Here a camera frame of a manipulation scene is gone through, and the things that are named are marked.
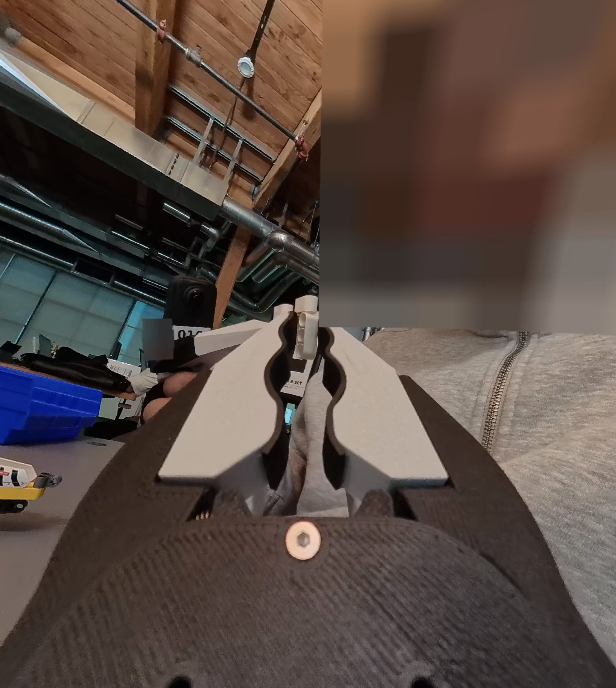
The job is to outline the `round pendant lamp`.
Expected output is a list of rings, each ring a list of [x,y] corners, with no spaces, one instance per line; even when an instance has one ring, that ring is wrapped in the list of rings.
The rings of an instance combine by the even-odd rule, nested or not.
[[[264,6],[260,22],[253,36],[252,43],[250,47],[246,50],[243,56],[241,56],[237,62],[237,70],[244,79],[250,79],[255,73],[255,62],[256,55],[265,33],[267,24],[269,22],[269,16],[275,5],[275,1],[269,0]]]

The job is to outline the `person's right hand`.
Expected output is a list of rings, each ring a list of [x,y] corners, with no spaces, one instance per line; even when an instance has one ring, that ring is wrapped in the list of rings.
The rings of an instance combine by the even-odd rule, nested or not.
[[[155,417],[159,411],[197,377],[196,372],[188,370],[176,372],[158,382],[146,393],[141,410],[140,424],[144,425]]]

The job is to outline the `small white brick piece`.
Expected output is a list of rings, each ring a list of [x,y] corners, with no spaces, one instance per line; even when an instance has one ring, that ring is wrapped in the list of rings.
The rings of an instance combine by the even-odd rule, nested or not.
[[[318,297],[315,295],[305,295],[297,298],[294,311],[298,318],[295,357],[303,360],[314,360],[318,351]]]

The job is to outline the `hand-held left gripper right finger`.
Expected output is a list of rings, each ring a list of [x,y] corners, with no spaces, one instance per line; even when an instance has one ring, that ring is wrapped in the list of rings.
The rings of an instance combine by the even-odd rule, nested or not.
[[[449,486],[408,393],[417,388],[342,328],[322,328],[324,473],[356,512],[368,493]]]

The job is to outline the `blue storage bin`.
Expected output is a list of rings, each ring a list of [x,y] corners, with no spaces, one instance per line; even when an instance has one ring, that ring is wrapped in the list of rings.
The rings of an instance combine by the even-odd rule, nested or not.
[[[92,426],[103,393],[0,365],[0,444],[57,443]]]

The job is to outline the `black bag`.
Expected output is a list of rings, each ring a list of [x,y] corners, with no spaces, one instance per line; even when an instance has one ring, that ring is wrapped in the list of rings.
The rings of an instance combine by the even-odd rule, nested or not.
[[[0,362],[92,387],[103,391],[106,396],[133,392],[129,380],[108,367],[108,357],[104,354],[86,356],[62,346],[57,348],[53,356],[27,352],[14,358],[13,355],[18,353],[19,349],[19,346],[9,341],[5,342],[0,347]]]

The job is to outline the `person's grey hoodie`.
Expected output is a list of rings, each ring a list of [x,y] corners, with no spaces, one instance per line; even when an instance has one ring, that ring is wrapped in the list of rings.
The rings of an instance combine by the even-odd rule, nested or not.
[[[268,687],[616,687],[616,336],[385,329],[446,486],[331,481],[325,361],[295,412],[286,492],[319,527],[285,563]]]

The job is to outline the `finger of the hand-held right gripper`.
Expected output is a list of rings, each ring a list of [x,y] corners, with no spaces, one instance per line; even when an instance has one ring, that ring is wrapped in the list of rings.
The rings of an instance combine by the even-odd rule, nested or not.
[[[241,354],[236,355],[238,348],[244,348],[245,343],[252,339],[258,332],[272,326],[274,321],[280,316],[292,316],[294,306],[289,304],[277,305],[274,308],[269,322],[251,320],[236,325],[230,325],[220,330],[200,333],[195,336],[195,371],[201,372],[204,368],[213,369],[216,365],[221,366],[221,361],[230,357],[231,365],[234,369],[241,372],[260,369],[266,370],[266,366],[272,365],[273,352],[271,347],[265,342],[265,337],[261,337],[261,343],[254,344],[249,349],[244,349]]]

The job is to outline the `silver ventilation duct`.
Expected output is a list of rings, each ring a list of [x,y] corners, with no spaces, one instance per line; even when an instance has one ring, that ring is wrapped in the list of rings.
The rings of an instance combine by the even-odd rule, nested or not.
[[[160,194],[164,210],[203,234],[208,242],[217,244],[223,238],[223,231],[209,223],[217,218],[250,232],[269,253],[256,260],[250,275],[273,264],[319,285],[317,252],[224,195],[227,183],[200,166],[206,139],[199,142],[193,159],[186,158],[17,55],[3,40],[0,106]]]

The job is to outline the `ceiling sprinkler pipe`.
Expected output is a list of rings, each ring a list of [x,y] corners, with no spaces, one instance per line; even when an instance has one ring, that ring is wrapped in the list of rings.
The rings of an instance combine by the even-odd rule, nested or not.
[[[257,114],[259,114],[263,119],[268,121],[275,129],[278,129],[283,135],[292,142],[295,153],[299,159],[308,160],[309,159],[309,149],[306,142],[304,141],[303,135],[298,135],[291,132],[285,125],[283,125],[274,116],[270,115],[266,110],[261,108],[261,106],[245,94],[240,88],[233,85],[232,82],[228,81],[225,77],[216,72],[212,67],[207,64],[200,53],[193,49],[192,47],[186,46],[176,37],[174,37],[170,32],[166,30],[165,23],[158,23],[154,19],[151,19],[149,15],[141,11],[134,4],[129,1],[117,1],[119,5],[125,8],[132,16],[136,17],[142,24],[147,26],[151,31],[156,34],[157,40],[161,43],[167,42],[177,51],[179,51],[187,61],[192,63],[195,67],[201,69],[209,76],[211,76],[217,83],[221,84],[235,95],[236,98],[241,99],[244,104],[251,107]]]

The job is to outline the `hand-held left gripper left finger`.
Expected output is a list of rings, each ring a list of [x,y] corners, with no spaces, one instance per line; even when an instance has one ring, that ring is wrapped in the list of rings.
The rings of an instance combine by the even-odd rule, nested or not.
[[[280,316],[235,354],[262,336],[274,354],[265,371],[235,370],[228,357],[199,375],[200,392],[158,471],[163,482],[236,491],[252,515],[263,514],[270,485],[285,472],[280,392],[291,374],[294,314]]]

